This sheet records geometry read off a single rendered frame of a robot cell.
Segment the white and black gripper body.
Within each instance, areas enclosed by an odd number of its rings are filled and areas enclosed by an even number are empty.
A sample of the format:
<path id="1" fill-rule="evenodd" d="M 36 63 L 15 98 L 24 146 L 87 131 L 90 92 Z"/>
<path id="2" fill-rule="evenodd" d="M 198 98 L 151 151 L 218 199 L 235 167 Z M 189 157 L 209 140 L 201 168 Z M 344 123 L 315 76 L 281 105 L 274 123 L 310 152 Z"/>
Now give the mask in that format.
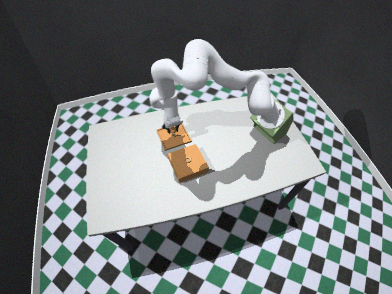
<path id="1" fill-rule="evenodd" d="M 168 125 L 167 125 L 167 121 L 169 121 L 169 119 L 168 119 L 168 117 L 167 117 L 167 116 L 165 116 L 165 114 L 164 114 L 164 121 L 166 121 L 166 123 L 165 123 L 165 127 L 166 127 L 166 128 L 170 128 L 170 127 L 168 127 Z"/>

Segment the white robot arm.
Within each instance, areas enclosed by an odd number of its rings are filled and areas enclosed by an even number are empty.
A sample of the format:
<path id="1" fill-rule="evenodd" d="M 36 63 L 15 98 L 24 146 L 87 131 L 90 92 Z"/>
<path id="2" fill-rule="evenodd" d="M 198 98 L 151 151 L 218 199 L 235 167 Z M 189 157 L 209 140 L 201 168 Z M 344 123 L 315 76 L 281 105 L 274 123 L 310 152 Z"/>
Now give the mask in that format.
<path id="1" fill-rule="evenodd" d="M 274 129 L 282 124 L 285 112 L 270 94 L 270 83 L 265 73 L 239 71 L 228 65 L 211 44 L 195 39 L 186 45 L 182 70 L 170 59 L 158 60 L 151 67 L 156 88 L 150 94 L 150 103 L 153 108 L 164 109 L 169 127 L 183 123 L 177 115 L 178 100 L 177 92 L 173 95 L 174 81 L 188 90 L 200 90 L 207 83 L 208 72 L 218 85 L 227 89 L 237 91 L 247 87 L 249 111 L 257 116 L 261 126 Z"/>

